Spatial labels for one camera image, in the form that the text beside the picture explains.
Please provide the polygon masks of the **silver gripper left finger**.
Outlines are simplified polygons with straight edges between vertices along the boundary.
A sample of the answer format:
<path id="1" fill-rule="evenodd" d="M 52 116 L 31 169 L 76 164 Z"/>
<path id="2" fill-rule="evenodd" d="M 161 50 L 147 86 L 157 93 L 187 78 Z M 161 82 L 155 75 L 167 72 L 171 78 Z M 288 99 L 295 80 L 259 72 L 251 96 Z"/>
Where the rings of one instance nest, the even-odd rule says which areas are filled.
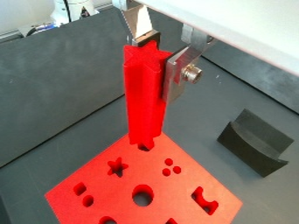
<path id="1" fill-rule="evenodd" d="M 128 42 L 132 46 L 144 46 L 149 41 L 160 44 L 160 32 L 152 27 L 148 9 L 143 4 L 123 12 L 128 28 Z"/>

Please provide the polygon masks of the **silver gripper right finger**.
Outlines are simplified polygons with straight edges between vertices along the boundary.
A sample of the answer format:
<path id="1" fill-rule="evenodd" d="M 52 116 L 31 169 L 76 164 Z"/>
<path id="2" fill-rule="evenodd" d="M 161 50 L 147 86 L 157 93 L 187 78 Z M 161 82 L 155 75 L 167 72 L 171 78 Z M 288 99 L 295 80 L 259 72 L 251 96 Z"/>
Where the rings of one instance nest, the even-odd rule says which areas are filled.
<path id="1" fill-rule="evenodd" d="M 163 100 L 169 103 L 183 93 L 187 82 L 196 83 L 201 70 L 195 66 L 199 57 L 214 44 L 214 37 L 184 24 L 181 41 L 187 46 L 175 52 L 165 62 L 163 80 Z"/>

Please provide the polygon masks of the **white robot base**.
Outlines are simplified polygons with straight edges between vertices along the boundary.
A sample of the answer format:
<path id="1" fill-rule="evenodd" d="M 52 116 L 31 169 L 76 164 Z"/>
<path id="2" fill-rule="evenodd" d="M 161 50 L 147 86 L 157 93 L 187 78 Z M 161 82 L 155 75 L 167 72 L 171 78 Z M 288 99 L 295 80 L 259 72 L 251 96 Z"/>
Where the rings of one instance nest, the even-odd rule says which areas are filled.
<path id="1" fill-rule="evenodd" d="M 92 0 L 53 0 L 51 18 L 44 22 L 35 22 L 21 26 L 19 32 L 24 37 L 28 37 L 97 13 Z"/>

